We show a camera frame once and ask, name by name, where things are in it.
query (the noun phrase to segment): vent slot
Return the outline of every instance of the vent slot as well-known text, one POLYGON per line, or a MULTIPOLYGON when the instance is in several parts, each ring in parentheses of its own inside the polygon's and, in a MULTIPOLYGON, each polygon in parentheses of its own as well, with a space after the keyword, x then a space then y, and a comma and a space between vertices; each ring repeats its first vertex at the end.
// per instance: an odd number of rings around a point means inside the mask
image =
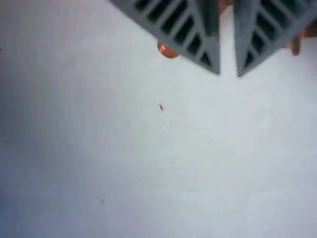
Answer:
POLYGON ((172 2, 172 0, 161 0, 160 3, 155 7, 155 9, 150 13, 148 19, 151 22, 156 22, 156 20, 163 14, 167 6, 172 2))
POLYGON ((264 48, 264 42, 263 40, 258 36, 256 32, 253 33, 252 37, 252 45, 256 51, 261 54, 264 48))
POLYGON ((302 10, 301 7, 296 3, 296 0, 280 0, 280 2, 295 16, 298 16, 302 10))
POLYGON ((208 66, 208 67, 211 67, 211 61, 207 55, 206 52, 204 52, 202 58, 201 58, 201 62, 205 65, 205 66, 208 66))
POLYGON ((276 6, 274 6, 270 0, 261 0, 261 5, 282 28, 287 27, 288 21, 286 16, 276 6))
POLYGON ((253 55, 248 52, 247 59, 244 62, 244 67, 248 67, 253 62, 253 55))
POLYGON ((153 0, 138 0, 134 6, 138 11, 143 11, 151 1, 153 0))
POLYGON ((194 26, 193 18, 188 17, 188 19, 186 20, 184 25, 181 27, 179 32, 176 34, 174 40, 177 43, 182 44, 185 41, 188 33, 190 32, 190 30, 192 29, 193 26, 194 26))
POLYGON ((271 41, 276 39, 276 30, 261 14, 257 17, 257 26, 271 41))
POLYGON ((166 22, 161 27, 162 31, 169 34, 172 30, 173 26, 177 22, 177 20, 181 17, 181 15, 184 13, 184 11, 187 8, 187 2, 182 1, 175 11, 172 13, 172 15, 166 20, 166 22))
POLYGON ((190 43, 189 47, 187 48, 187 50, 195 55, 200 47, 200 45, 202 44, 202 41, 199 37, 198 34, 196 34, 196 36, 194 37, 193 41, 190 43))

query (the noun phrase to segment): orange object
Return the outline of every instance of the orange object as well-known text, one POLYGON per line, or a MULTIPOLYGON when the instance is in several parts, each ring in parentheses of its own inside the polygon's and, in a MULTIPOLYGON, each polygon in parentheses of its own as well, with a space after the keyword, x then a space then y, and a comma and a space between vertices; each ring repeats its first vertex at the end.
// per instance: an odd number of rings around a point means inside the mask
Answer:
POLYGON ((175 58, 179 53, 172 50, 168 45, 163 44, 161 41, 158 41, 158 51, 167 58, 175 58))

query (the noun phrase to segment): gray plastic part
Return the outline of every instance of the gray plastic part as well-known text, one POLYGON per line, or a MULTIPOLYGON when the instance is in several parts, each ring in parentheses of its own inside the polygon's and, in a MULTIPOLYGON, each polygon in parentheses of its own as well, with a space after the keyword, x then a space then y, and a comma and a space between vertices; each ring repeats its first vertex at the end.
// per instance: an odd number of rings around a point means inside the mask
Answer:
POLYGON ((245 74, 317 18, 317 0, 236 0, 238 76, 245 74))
POLYGON ((111 0, 176 52, 220 73, 217 0, 111 0))

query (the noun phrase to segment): small orange bead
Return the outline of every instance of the small orange bead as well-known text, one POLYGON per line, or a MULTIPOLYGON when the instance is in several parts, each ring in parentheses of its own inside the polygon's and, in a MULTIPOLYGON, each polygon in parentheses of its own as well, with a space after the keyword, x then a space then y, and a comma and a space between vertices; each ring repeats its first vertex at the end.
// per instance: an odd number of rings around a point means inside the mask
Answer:
POLYGON ((167 46, 166 44, 163 44, 161 41, 158 41, 158 51, 162 55, 170 59, 179 56, 179 53, 175 52, 169 46, 167 46))

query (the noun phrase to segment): white surface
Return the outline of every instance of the white surface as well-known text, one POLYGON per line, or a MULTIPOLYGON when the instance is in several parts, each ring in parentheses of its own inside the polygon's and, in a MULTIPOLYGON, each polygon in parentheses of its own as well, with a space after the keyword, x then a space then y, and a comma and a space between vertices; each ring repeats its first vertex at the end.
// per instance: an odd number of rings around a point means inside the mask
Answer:
POLYGON ((2 1, 2 237, 316 237, 316 40, 238 79, 221 30, 216 77, 108 2, 2 1))

